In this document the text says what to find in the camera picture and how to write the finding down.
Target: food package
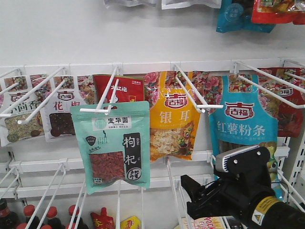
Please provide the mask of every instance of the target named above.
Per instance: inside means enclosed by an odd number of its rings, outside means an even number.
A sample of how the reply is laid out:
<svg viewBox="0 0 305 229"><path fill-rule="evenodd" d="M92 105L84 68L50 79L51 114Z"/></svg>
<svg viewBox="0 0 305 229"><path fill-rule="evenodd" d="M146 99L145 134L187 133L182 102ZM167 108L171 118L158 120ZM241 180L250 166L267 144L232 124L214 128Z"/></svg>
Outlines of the food package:
<svg viewBox="0 0 305 229"><path fill-rule="evenodd" d="M106 85L110 80L109 75L93 75L95 87L97 90L98 100L101 98L103 92L106 89ZM110 98L113 92L113 88L116 80L119 80L118 87L115 93L115 103L121 102L135 102L144 100L144 83L142 79L126 76L115 76L111 87L107 93L105 103L110 102Z"/></svg>
<svg viewBox="0 0 305 229"><path fill-rule="evenodd" d="M162 0L161 2L162 10L185 8L192 5L206 5L219 9L221 0Z"/></svg>
<svg viewBox="0 0 305 229"><path fill-rule="evenodd" d="M180 87L178 77L190 94L181 73L148 73L144 77L145 100L150 104L151 161L172 155L191 160L200 114Z"/></svg>
<svg viewBox="0 0 305 229"><path fill-rule="evenodd" d="M121 222L121 229L140 229L141 221L136 216L131 216Z"/></svg>
<svg viewBox="0 0 305 229"><path fill-rule="evenodd" d="M33 78L41 78L42 76L45 76L45 74L35 75ZM14 77L4 76L0 78L2 90L14 83L19 83L19 85L0 96L0 113L9 108L32 89L31 76L29 75ZM0 119L0 139L2 147L21 139L39 136L43 133L39 113L27 124L20 125L17 123L18 120L26 119L40 103L41 99L39 99L35 93L32 93L25 101L11 111L12 117Z"/></svg>
<svg viewBox="0 0 305 229"><path fill-rule="evenodd" d="M92 212L90 214L95 229L114 229L113 217L107 216L107 208L101 209L101 214Z"/></svg>
<svg viewBox="0 0 305 229"><path fill-rule="evenodd" d="M304 76L304 68L267 68L261 69L264 72L272 74L282 80L285 80L289 83L292 83L296 86L305 88L305 81L296 79L292 76L289 76L285 73L292 73L298 76ZM291 88L285 84L279 83L273 79L270 79L267 76L259 76L260 85L267 88L268 90L273 91L284 99L296 104L301 105L305 104L305 96L300 91ZM270 95L265 95L265 99L270 99ZM275 118L278 120L278 137L298 137L303 123L303 111L301 109L293 108L283 102L280 102L280 105L275 107L277 112L275 113Z"/></svg>
<svg viewBox="0 0 305 229"><path fill-rule="evenodd" d="M251 22L254 0L223 0L218 15L217 32L237 30L271 32L275 24L254 24Z"/></svg>
<svg viewBox="0 0 305 229"><path fill-rule="evenodd" d="M294 0L254 0L251 21L253 23L290 23L299 21L299 9Z"/></svg>
<svg viewBox="0 0 305 229"><path fill-rule="evenodd" d="M104 0L104 5L106 8L113 4L119 4L127 7L139 5L156 6L157 0Z"/></svg>
<svg viewBox="0 0 305 229"><path fill-rule="evenodd" d="M41 109L47 142L62 140L60 136L75 135L70 107L93 104L95 100L92 76L54 76L51 80L52 90L63 80L66 82Z"/></svg>
<svg viewBox="0 0 305 229"><path fill-rule="evenodd" d="M148 102L115 106L109 114L80 112L96 105L71 107L89 194L119 179L141 187L150 185Z"/></svg>
<svg viewBox="0 0 305 229"><path fill-rule="evenodd" d="M242 76L259 83L255 74L242 74ZM214 155L244 145L265 146L270 152L267 166L271 181L278 182L277 161L274 157L278 124L277 119L266 112L272 101L264 104L265 94L260 93L257 87L238 79L237 75L223 76L222 80L223 92L220 104L224 107L216 109L209 115ZM274 183L272 187L276 196L282 198L279 184Z"/></svg>

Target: teal package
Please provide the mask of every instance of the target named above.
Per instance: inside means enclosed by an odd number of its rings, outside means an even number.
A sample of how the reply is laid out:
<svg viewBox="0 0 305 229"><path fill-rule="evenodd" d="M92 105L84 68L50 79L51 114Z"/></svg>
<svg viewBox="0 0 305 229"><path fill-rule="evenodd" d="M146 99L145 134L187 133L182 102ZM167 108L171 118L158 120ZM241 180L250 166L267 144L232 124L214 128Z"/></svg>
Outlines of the teal package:
<svg viewBox="0 0 305 229"><path fill-rule="evenodd" d="M251 14L254 1L223 0L218 14L217 32L241 29L270 33L275 24L252 23Z"/></svg>
<svg viewBox="0 0 305 229"><path fill-rule="evenodd" d="M258 84L257 75L243 75ZM213 154L242 146L265 146L270 152L267 163L272 187L282 198L274 157L277 142L277 119L265 110L266 96L257 87L239 80L236 76L223 76L223 93L220 104L224 107L210 114Z"/></svg>
<svg viewBox="0 0 305 229"><path fill-rule="evenodd" d="M72 120L85 167L88 194L124 180L150 186L149 104L112 105L110 114L80 112L96 105L71 107Z"/></svg>

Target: brand logo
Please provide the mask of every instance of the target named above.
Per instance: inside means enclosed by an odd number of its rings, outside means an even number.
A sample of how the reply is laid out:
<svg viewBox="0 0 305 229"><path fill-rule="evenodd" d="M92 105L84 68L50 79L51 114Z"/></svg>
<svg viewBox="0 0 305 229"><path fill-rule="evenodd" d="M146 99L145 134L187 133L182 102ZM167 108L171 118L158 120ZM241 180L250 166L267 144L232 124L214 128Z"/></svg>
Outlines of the brand logo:
<svg viewBox="0 0 305 229"><path fill-rule="evenodd" d="M187 105L186 94L164 94L166 100L164 105L173 109L181 108Z"/></svg>
<svg viewBox="0 0 305 229"><path fill-rule="evenodd" d="M74 94L73 92L68 92L68 91L58 92L57 98L64 101L68 101L74 99Z"/></svg>
<svg viewBox="0 0 305 229"><path fill-rule="evenodd" d="M283 85L281 88L281 93L280 96L281 97L285 97L285 96L289 96L292 95L294 93L292 87L289 87L287 85Z"/></svg>
<svg viewBox="0 0 305 229"><path fill-rule="evenodd" d="M95 144L96 141L96 137L94 136L88 136L86 137L86 141L90 146L93 146Z"/></svg>
<svg viewBox="0 0 305 229"><path fill-rule="evenodd" d="M244 120L254 116L254 104L244 104L242 102L225 103L225 115L234 119Z"/></svg>
<svg viewBox="0 0 305 229"><path fill-rule="evenodd" d="M16 94L10 94L10 100L12 102L15 102L19 100L21 97L23 97L27 92L22 92L22 93L16 93Z"/></svg>

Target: warning sticker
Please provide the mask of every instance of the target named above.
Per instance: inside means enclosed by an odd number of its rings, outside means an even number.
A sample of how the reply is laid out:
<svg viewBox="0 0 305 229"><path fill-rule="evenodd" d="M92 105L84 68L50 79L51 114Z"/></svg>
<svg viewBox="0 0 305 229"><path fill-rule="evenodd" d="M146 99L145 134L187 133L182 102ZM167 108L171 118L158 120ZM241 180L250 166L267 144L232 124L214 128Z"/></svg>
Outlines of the warning sticker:
<svg viewBox="0 0 305 229"><path fill-rule="evenodd" d="M275 197L265 197L262 199L253 212L252 221L261 226L266 212L277 202L280 202L280 200Z"/></svg>

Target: white wall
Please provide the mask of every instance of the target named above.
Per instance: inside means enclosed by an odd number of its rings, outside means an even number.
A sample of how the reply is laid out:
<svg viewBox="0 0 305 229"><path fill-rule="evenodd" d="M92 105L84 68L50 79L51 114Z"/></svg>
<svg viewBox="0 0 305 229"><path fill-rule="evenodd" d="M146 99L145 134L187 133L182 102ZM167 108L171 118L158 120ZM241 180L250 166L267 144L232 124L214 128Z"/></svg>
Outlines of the white wall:
<svg viewBox="0 0 305 229"><path fill-rule="evenodd" d="M0 65L303 57L305 26L215 32L218 11L111 7L102 0L1 0Z"/></svg>

